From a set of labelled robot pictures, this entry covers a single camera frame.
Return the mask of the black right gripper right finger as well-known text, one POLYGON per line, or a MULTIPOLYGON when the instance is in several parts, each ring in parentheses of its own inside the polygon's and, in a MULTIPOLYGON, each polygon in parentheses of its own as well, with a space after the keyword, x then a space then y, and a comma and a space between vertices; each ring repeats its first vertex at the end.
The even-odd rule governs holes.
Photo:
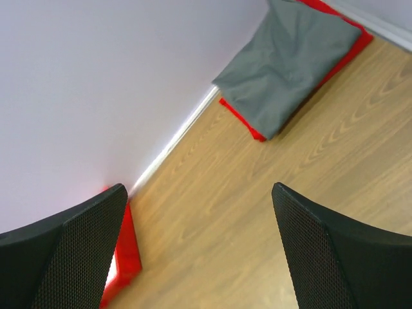
POLYGON ((300 308, 411 308, 411 237, 272 188, 277 226, 300 308))

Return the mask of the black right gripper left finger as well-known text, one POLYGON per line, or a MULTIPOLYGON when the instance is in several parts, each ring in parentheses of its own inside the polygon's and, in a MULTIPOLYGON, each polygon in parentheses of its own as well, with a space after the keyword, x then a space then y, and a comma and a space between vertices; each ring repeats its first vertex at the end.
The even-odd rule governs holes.
POLYGON ((1 308, 99 308, 124 217, 118 183, 1 234, 1 308))

